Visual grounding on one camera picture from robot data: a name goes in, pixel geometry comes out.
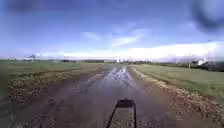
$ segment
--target white cloud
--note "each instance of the white cloud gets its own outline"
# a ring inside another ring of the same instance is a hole
[[[94,50],[74,53],[43,53],[42,57],[66,57],[71,59],[129,59],[129,60],[159,60],[174,57],[197,56],[209,60],[224,60],[224,42],[208,42],[197,44],[173,44],[154,48],[129,48],[124,51]]]
[[[90,40],[95,40],[95,41],[100,41],[101,37],[99,35],[97,35],[96,33],[93,32],[85,32],[82,34],[82,36],[84,38],[88,38]]]
[[[112,46],[121,46],[121,45],[125,45],[125,44],[134,43],[134,42],[138,41],[139,39],[140,39],[140,37],[138,37],[138,36],[117,38],[112,41]]]

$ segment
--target grass field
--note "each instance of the grass field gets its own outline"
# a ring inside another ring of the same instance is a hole
[[[4,79],[0,97],[9,95],[15,102],[25,104],[50,86],[67,79],[76,80],[81,74],[108,68],[109,64],[0,61],[0,66],[0,77]]]
[[[224,72],[154,65],[132,65],[132,67],[179,88],[224,103]]]

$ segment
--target wet ground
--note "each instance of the wet ground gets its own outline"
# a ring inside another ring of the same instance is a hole
[[[17,112],[15,117],[10,117],[14,118],[11,127],[105,128],[117,101],[124,98],[136,103],[138,128],[211,127],[190,114],[180,117],[168,106],[169,101],[150,94],[143,84],[125,67],[115,67],[70,84],[53,96]]]

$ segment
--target blue sky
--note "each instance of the blue sky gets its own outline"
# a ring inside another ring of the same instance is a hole
[[[20,0],[25,4],[17,9],[8,1],[18,0],[0,2],[1,57],[112,54],[223,39],[195,27],[190,0]]]

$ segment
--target cloud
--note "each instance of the cloud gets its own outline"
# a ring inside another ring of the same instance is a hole
[[[97,35],[96,33],[93,32],[85,32],[82,34],[84,38],[88,38],[90,40],[95,40],[95,41],[100,41],[101,36]]]
[[[121,46],[121,45],[137,42],[142,37],[149,34],[149,32],[150,32],[150,30],[147,28],[133,29],[131,32],[128,33],[130,36],[124,36],[124,37],[119,37],[119,38],[113,39],[111,46]]]
[[[182,25],[179,26],[180,30],[189,30],[189,29],[196,29],[196,25],[193,21],[191,22],[186,22]]]
[[[138,37],[138,36],[136,36],[136,37],[121,37],[121,38],[114,39],[112,41],[111,46],[121,46],[121,45],[125,45],[125,44],[130,44],[130,43],[134,43],[134,42],[138,41],[139,39],[140,39],[140,37]]]
[[[224,61],[224,42],[208,42],[197,44],[172,44],[153,48],[129,48],[123,51],[91,50],[86,52],[58,52],[42,53],[44,58],[68,58],[68,59],[125,59],[125,60],[162,60],[174,58],[188,58],[193,56],[212,61]]]

